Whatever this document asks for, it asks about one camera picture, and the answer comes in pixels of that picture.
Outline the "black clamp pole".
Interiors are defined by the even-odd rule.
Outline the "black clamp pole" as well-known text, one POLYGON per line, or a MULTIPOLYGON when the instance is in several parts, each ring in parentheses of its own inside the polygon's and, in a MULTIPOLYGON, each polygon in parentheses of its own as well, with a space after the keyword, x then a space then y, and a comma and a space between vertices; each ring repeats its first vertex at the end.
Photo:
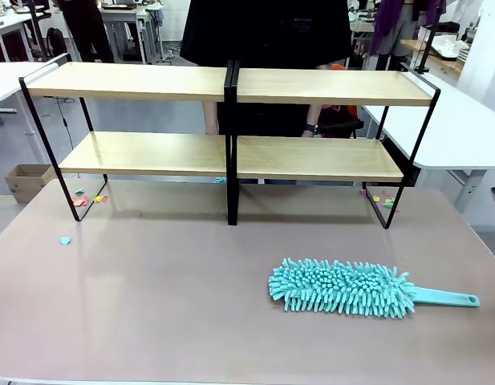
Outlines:
POLYGON ((415 67, 415 71, 419 74, 419 75, 422 75, 424 74, 425 72, 427 72, 428 70, 425 68, 425 65, 426 65, 426 62, 427 62, 427 58, 428 58, 428 54, 431 50, 431 47, 432 47, 432 41, 435 37, 435 34, 436 34, 436 31, 437 31, 437 27, 438 27, 438 23, 439 23, 439 20, 440 20, 440 16, 441 16, 441 7, 438 6, 436 8, 436 13, 435 13, 435 19, 434 19, 434 22, 433 24, 430 26, 429 30, 429 35, 427 37, 427 43, 426 43, 426 46, 422 52, 422 55, 421 55, 421 60, 420 60, 420 64, 415 67))

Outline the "black backpack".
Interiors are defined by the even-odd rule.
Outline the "black backpack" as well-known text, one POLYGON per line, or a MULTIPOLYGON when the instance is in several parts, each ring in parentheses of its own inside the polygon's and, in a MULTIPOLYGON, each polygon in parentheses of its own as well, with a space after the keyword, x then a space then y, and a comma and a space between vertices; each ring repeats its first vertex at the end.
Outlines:
POLYGON ((67 44, 60 29, 50 27, 47 30, 47 50, 51 57, 67 53, 67 44))

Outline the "orange chair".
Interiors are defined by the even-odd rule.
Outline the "orange chair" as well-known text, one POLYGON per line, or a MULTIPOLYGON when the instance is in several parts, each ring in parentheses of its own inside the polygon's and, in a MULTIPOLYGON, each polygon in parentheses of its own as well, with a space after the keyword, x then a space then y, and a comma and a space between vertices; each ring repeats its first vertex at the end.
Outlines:
MULTIPOLYGON (((337 63, 331 64, 330 67, 331 70, 333 71, 345 71, 346 68, 345 66, 337 63)), ((324 105, 323 110, 325 111, 335 111, 335 112, 347 112, 350 116, 357 118, 358 117, 358 110, 356 106, 353 105, 324 105)))

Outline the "bystander in dark trousers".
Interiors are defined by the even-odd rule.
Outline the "bystander in dark trousers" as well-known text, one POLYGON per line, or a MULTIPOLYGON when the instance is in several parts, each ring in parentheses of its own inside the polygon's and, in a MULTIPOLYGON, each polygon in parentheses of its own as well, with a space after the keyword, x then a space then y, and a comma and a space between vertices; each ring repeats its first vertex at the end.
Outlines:
POLYGON ((114 63, 96 0, 53 0, 62 11, 83 62, 114 63))

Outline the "purple cloth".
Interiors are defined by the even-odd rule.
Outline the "purple cloth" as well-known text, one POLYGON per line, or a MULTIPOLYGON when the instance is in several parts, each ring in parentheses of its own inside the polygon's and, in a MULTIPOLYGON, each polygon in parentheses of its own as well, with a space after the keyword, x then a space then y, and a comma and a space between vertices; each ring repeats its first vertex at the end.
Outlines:
POLYGON ((413 36, 416 25, 434 23, 446 11, 447 0, 381 0, 375 17, 371 54, 404 56, 400 43, 413 36))

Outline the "white stacked trays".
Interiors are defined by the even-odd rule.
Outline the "white stacked trays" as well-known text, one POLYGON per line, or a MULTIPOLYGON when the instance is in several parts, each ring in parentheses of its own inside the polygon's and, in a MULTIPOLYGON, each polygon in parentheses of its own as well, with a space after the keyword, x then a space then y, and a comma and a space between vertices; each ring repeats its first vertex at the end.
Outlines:
POLYGON ((469 51, 470 45, 457 40, 455 34, 441 34, 433 38, 431 48, 443 59, 456 60, 462 51, 469 51))

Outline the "teal chenille duster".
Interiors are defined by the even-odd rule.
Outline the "teal chenille duster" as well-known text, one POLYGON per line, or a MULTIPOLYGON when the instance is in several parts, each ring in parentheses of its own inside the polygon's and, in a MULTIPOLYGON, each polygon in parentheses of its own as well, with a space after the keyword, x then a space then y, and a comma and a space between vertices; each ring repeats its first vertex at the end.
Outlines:
POLYGON ((269 295, 285 311, 325 312, 402 319, 415 304, 475 307, 480 300, 461 294, 415 286, 408 273, 368 262, 282 260, 268 279, 269 295))

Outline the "person's right forearm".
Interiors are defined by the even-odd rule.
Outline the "person's right forearm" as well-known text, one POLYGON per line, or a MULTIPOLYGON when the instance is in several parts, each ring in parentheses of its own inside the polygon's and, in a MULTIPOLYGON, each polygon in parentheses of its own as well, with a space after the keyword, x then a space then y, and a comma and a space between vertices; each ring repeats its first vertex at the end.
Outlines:
POLYGON ((207 135, 216 135, 219 132, 217 122, 217 103, 203 102, 202 108, 205 119, 205 133, 207 135))

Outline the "grey desk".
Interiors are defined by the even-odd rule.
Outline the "grey desk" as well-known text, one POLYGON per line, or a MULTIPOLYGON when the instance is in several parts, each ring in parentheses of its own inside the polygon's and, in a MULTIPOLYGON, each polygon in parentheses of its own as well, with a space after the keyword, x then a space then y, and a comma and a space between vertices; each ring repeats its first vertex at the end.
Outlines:
POLYGON ((116 63, 165 60, 160 0, 106 0, 98 5, 116 63))

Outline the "person in black shirt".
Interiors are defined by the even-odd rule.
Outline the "person in black shirt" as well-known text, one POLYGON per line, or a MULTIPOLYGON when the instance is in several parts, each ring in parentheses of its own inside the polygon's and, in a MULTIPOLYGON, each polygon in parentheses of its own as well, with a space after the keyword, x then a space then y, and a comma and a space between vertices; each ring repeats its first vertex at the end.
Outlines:
MULTIPOLYGON (((190 0, 181 58, 200 67, 329 70, 351 53, 347 0, 190 0)), ((236 112, 241 136, 313 137, 309 106, 217 103, 218 134, 236 112)))

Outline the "cardboard box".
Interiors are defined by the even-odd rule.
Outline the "cardboard box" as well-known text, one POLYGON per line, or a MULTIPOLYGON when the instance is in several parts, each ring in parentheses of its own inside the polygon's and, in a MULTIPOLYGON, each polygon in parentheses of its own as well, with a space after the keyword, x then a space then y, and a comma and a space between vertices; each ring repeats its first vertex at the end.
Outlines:
POLYGON ((55 171, 49 164, 18 164, 5 180, 14 199, 19 204, 28 204, 55 178, 55 171))

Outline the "white rounded table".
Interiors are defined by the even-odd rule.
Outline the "white rounded table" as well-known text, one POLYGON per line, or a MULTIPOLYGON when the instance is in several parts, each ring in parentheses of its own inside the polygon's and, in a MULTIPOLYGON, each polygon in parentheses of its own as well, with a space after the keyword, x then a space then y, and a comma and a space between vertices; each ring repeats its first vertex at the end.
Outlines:
POLYGON ((57 69, 57 63, 3 62, 0 63, 0 102, 22 90, 19 79, 29 86, 36 79, 57 69))

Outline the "wooden desk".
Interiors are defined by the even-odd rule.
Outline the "wooden desk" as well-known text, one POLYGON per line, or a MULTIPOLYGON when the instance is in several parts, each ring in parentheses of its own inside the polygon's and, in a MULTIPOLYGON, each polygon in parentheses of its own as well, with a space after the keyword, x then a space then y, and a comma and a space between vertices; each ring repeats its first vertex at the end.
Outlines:
MULTIPOLYGON (((426 41, 411 40, 411 39, 403 39, 401 43, 411 51, 417 52, 419 54, 423 54, 427 46, 426 41)), ((437 56, 432 53, 428 54, 427 60, 430 61, 431 63, 435 63, 439 65, 441 69, 449 73, 452 73, 456 76, 460 76, 463 70, 463 66, 456 60, 443 60, 440 56, 437 56)))

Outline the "white table with legs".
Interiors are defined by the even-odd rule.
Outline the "white table with legs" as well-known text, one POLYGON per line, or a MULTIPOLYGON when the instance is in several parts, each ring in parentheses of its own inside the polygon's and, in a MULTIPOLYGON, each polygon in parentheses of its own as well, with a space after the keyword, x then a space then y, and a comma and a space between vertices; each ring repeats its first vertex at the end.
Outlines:
POLYGON ((495 229, 495 112, 434 75, 440 89, 414 165, 419 187, 442 191, 470 225, 495 229))

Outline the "wooden shelf unit black frame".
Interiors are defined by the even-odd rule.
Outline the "wooden shelf unit black frame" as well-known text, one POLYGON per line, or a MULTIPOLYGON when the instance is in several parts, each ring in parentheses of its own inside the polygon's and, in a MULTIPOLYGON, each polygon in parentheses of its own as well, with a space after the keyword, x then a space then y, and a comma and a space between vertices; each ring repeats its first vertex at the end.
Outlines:
POLYGON ((179 134, 98 132, 86 100, 125 99, 151 101, 223 102, 237 104, 239 64, 218 67, 163 67, 136 64, 82 63, 60 55, 19 79, 43 146, 62 187, 72 216, 81 221, 64 175, 223 176, 226 178, 227 222, 238 219, 237 135, 182 137, 179 134), (72 98, 79 101, 88 134, 58 162, 33 98, 72 98))
POLYGON ((224 82, 227 222, 238 219, 239 181, 352 181, 395 183, 398 201, 410 179, 383 147, 373 140, 317 140, 286 137, 247 138, 237 133, 240 103, 426 107, 408 162, 412 164, 440 97, 440 89, 405 67, 403 71, 332 71, 243 68, 230 62, 224 82))

